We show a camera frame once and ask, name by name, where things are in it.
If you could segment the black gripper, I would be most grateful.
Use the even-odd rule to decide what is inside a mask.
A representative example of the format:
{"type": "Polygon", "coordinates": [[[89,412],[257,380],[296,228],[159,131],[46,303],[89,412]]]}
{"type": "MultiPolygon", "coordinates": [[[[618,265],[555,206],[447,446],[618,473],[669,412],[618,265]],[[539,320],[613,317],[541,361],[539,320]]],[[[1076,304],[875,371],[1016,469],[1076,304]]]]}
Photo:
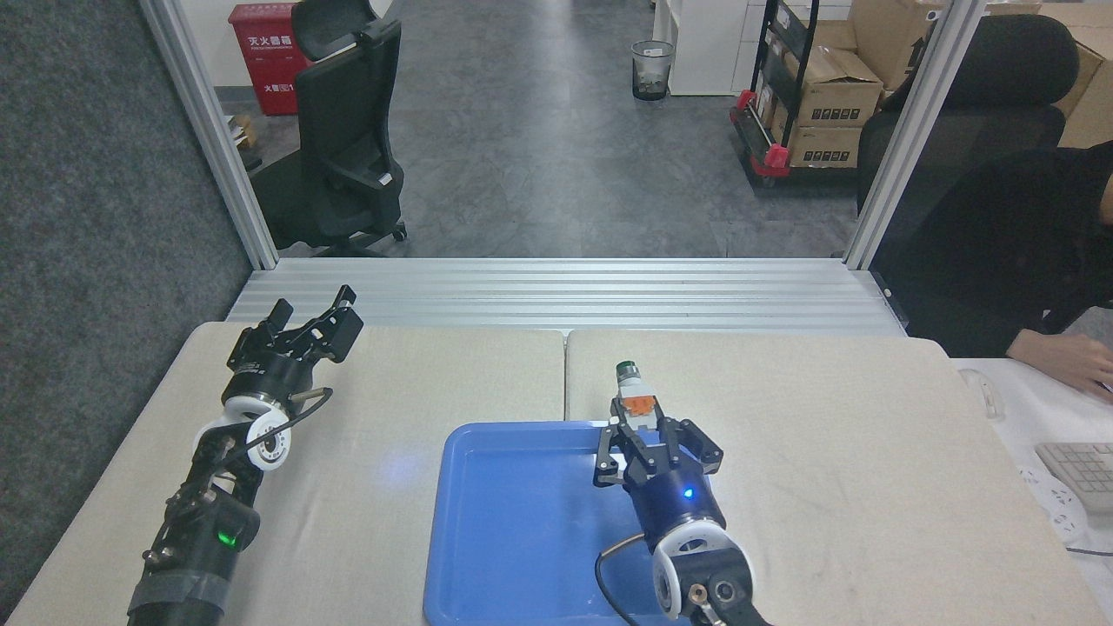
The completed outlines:
{"type": "Polygon", "coordinates": [[[719,471],[723,451],[689,419],[659,417],[656,423],[669,468],[656,473],[656,458],[643,438],[624,421],[604,426],[597,440],[593,486],[626,486],[649,549],[692,520],[726,527],[705,475],[719,471]],[[697,463],[684,463],[691,456],[697,463]]]}
{"type": "Polygon", "coordinates": [[[301,410],[290,397],[311,389],[311,364],[321,359],[342,362],[364,326],[353,305],[357,293],[345,284],[321,316],[302,327],[283,331],[293,316],[289,301],[278,299],[262,326],[242,331],[228,358],[233,371],[226,397],[269,397],[286,410],[301,410]]]}

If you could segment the person's hand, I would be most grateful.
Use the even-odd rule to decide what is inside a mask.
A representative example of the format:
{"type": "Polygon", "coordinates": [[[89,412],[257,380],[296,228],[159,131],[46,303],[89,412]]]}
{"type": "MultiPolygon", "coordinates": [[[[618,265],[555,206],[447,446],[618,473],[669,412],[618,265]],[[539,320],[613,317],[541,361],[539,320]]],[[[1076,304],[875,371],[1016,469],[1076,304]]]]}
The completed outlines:
{"type": "Polygon", "coordinates": [[[1006,356],[1037,369],[1085,395],[1112,402],[1112,352],[1093,338],[1045,336],[1024,329],[1006,349],[1006,356]]]}

